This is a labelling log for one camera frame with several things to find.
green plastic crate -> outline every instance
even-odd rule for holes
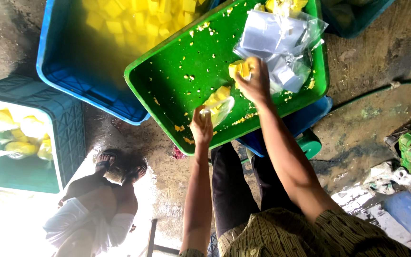
[[[226,1],[145,53],[125,70],[125,80],[134,94],[168,137],[186,155],[193,155],[195,149],[194,145],[184,141],[184,137],[192,139],[187,125],[190,124],[193,110],[222,85],[232,85],[231,95],[234,96],[236,103],[232,113],[214,129],[218,133],[213,137],[210,148],[260,127],[257,116],[232,125],[246,114],[256,112],[256,109],[251,109],[253,105],[234,88],[234,80],[228,73],[229,64],[240,59],[232,49],[242,35],[247,11],[260,2],[263,1]],[[310,0],[305,12],[321,18],[320,6],[319,0]],[[213,36],[210,35],[208,28],[202,32],[196,30],[198,25],[208,21],[209,27],[215,30]],[[288,98],[286,91],[273,95],[273,101],[281,117],[317,101],[328,91],[326,45],[316,48],[312,52],[312,58],[312,69],[316,73],[311,73],[306,84],[308,85],[313,77],[313,89],[307,89],[304,85],[300,92],[291,95],[292,99],[288,101],[285,101],[285,98]],[[193,75],[195,79],[185,79],[185,75]],[[179,132],[174,129],[174,125],[184,125],[186,129]]]

flip-flop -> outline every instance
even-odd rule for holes
[[[102,153],[98,156],[98,158],[99,158],[101,155],[112,155],[112,156],[114,157],[114,163],[115,163],[115,161],[117,160],[117,155],[114,154],[114,153],[112,153],[112,152],[110,152],[110,151],[102,152]],[[96,163],[96,166],[95,166],[95,167],[99,167],[99,166],[104,166],[104,167],[106,168],[106,170],[109,170],[110,167],[111,167],[111,162],[110,162],[109,160],[107,160],[107,161],[101,161],[101,162]]]
[[[146,166],[145,164],[139,164],[139,165],[134,166],[134,167],[125,175],[125,177],[123,178],[123,180],[125,180],[125,179],[127,179],[127,178],[135,178],[136,181],[134,181],[134,182],[137,182],[137,181],[140,179],[139,176],[135,176],[135,175],[137,175],[137,170],[138,170],[138,169],[136,169],[137,166],[140,166],[142,169],[144,169],[145,173],[147,172],[147,166]]]

concrete floor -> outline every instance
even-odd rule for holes
[[[0,79],[12,73],[37,77],[35,62],[44,5],[44,0],[0,0]],[[411,0],[395,1],[357,38],[326,35],[325,41],[330,70],[328,95],[335,104],[394,79],[411,78]],[[150,219],[158,218],[155,243],[178,248],[189,160],[171,157],[174,144],[153,119],[134,127],[90,105],[84,108],[87,151],[112,147],[131,155],[129,161],[108,174],[109,178],[118,181],[122,170],[135,161],[146,161],[150,167],[141,181],[149,195],[138,195],[151,205],[140,220],[144,224],[139,227],[140,236],[146,238],[142,231],[146,231]],[[409,119],[411,85],[405,85],[361,99],[319,121],[313,130],[323,148],[312,165],[325,190],[334,193],[362,182],[370,167],[391,159],[383,138]],[[237,142],[233,144],[245,158],[245,150]],[[249,164],[244,168],[259,202]]]

striped shirt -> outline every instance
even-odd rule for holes
[[[323,212],[312,225],[283,208],[250,215],[248,223],[218,239],[221,256],[411,256],[411,250],[379,227],[344,211]],[[202,257],[188,249],[181,257]]]

hand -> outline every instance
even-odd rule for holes
[[[254,102],[256,107],[269,103],[271,97],[267,64],[256,57],[249,57],[247,62],[250,66],[251,79],[246,81],[236,72],[235,77],[239,83],[239,90],[248,100]]]
[[[199,113],[202,109],[204,109],[203,105],[195,109],[190,129],[195,138],[196,146],[206,144],[208,147],[213,136],[213,125],[210,119],[210,113],[206,113],[205,116]]]

